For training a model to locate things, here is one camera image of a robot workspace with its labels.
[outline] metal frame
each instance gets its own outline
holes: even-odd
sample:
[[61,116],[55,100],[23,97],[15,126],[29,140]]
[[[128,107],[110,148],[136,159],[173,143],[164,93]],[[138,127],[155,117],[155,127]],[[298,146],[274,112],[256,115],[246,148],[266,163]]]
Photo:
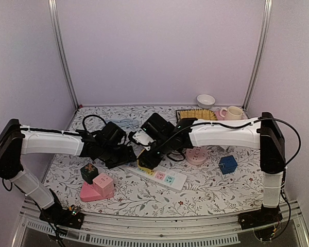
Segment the metal frame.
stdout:
[[[309,247],[309,235],[297,201],[291,201],[291,223],[295,223],[301,247]],[[288,218],[286,203],[281,204],[283,222]],[[66,239],[100,246],[223,246],[218,242],[204,245],[205,242],[230,239],[238,234],[253,231],[242,230],[238,214],[230,213],[212,216],[192,217],[131,217],[85,213],[81,230],[67,228]],[[33,201],[26,199],[20,212],[20,225],[12,247],[20,247],[26,228],[53,234],[45,222],[39,220],[39,210]]]
[[[64,51],[64,46],[63,46],[62,33],[61,33],[59,19],[58,19],[56,0],[48,0],[48,3],[49,3],[51,22],[53,24],[54,35],[56,38],[56,43],[57,43],[58,52],[60,55],[60,60],[61,60],[61,64],[62,64],[62,68],[63,68],[65,80],[66,80],[67,89],[70,94],[74,108],[77,110],[80,104],[78,102],[77,95],[76,95],[76,92],[75,92],[75,89],[72,83],[70,70],[67,65],[67,59],[65,56],[65,51]],[[255,62],[253,65],[250,82],[249,82],[246,96],[245,96],[244,103],[243,103],[244,110],[248,109],[248,106],[250,104],[250,100],[251,100],[251,97],[254,91],[256,79],[258,77],[260,63],[261,63],[262,54],[264,50],[264,45],[266,42],[267,32],[269,28],[271,7],[272,7],[272,0],[265,0],[259,45],[257,47]]]
[[268,28],[269,28],[271,7],[272,7],[272,0],[266,0],[265,5],[264,5],[264,13],[263,13],[263,19],[262,19],[262,27],[261,27],[259,45],[257,47],[255,62],[254,62],[251,78],[250,78],[250,81],[249,81],[249,85],[248,85],[248,88],[247,88],[247,93],[246,93],[244,103],[243,103],[243,108],[245,110],[247,110],[248,107],[249,107],[249,104],[250,104],[250,101],[251,101],[251,98],[252,98],[252,94],[253,94],[253,91],[254,91],[256,79],[257,79],[258,74],[259,74],[260,63],[261,63],[264,45],[265,45],[265,42],[266,42]]
[[67,65],[67,59],[65,56],[65,51],[64,51],[64,46],[63,46],[62,33],[60,29],[60,24],[58,21],[56,0],[48,0],[48,3],[49,3],[51,23],[53,25],[55,40],[56,40],[56,44],[58,48],[58,53],[60,55],[60,60],[61,60],[61,64],[62,64],[62,68],[64,72],[67,89],[70,94],[72,104],[74,108],[77,110],[79,108],[79,102],[78,102],[77,95],[73,87],[70,70]]

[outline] pink block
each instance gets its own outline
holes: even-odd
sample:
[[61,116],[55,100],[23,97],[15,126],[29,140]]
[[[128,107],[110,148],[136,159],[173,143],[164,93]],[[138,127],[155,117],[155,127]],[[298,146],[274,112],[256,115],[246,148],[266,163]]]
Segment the pink block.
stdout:
[[93,187],[99,194],[106,196],[114,189],[113,179],[105,173],[101,173],[93,179]]
[[92,184],[88,184],[87,182],[83,183],[83,186],[81,188],[80,192],[80,199],[82,202],[92,202],[97,200],[103,200],[113,197],[113,191],[108,194],[107,196],[103,197],[99,193],[97,193]]

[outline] pink triangular block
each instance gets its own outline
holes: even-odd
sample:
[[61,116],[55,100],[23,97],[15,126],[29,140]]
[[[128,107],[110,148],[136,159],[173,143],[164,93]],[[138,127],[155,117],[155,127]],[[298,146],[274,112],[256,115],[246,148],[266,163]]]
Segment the pink triangular block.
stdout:
[[88,184],[87,182],[83,183],[80,192],[80,199],[82,202],[92,202],[97,200],[103,200],[113,197],[113,192],[109,193],[107,196],[103,197],[101,194],[97,193],[93,189],[92,184]]

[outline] pink cube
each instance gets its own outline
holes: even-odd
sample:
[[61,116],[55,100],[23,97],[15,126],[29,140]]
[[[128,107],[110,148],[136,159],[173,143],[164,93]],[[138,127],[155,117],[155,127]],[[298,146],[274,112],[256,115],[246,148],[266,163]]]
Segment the pink cube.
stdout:
[[93,188],[103,197],[107,196],[113,191],[113,186],[113,179],[105,173],[101,173],[93,179]]

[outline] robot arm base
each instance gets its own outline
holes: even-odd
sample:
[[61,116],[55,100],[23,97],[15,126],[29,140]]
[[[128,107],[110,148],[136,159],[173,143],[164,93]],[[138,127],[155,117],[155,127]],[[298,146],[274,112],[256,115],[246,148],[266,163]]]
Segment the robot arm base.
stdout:
[[243,230],[277,223],[282,219],[283,217],[279,205],[275,208],[268,208],[262,205],[259,210],[245,212],[238,215],[238,222]]
[[54,197],[54,204],[47,209],[42,209],[39,219],[50,222],[54,225],[66,226],[74,229],[81,229],[84,214],[77,208],[64,209],[55,193],[50,189]]

